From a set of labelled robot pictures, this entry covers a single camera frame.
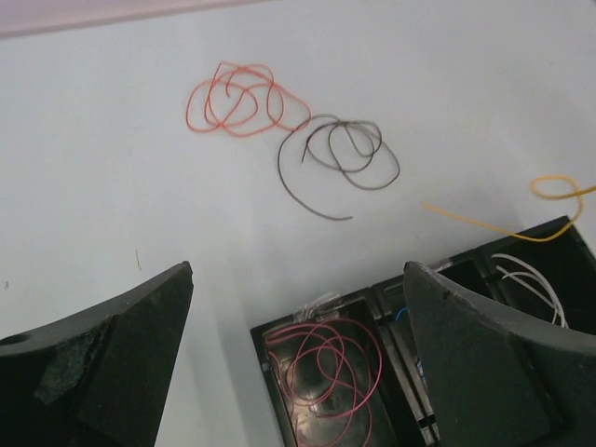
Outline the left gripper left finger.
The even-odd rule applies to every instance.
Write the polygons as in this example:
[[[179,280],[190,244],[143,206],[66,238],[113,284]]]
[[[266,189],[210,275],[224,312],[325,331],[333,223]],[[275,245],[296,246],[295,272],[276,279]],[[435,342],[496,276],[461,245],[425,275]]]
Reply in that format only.
[[[1,341],[4,446],[152,446],[193,295],[176,264]]]

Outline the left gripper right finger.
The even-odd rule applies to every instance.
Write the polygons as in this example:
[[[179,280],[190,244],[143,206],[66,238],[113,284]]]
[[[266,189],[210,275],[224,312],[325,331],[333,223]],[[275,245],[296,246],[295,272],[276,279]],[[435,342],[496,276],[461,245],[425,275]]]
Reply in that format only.
[[[595,337],[418,262],[404,296],[444,446],[592,446]]]

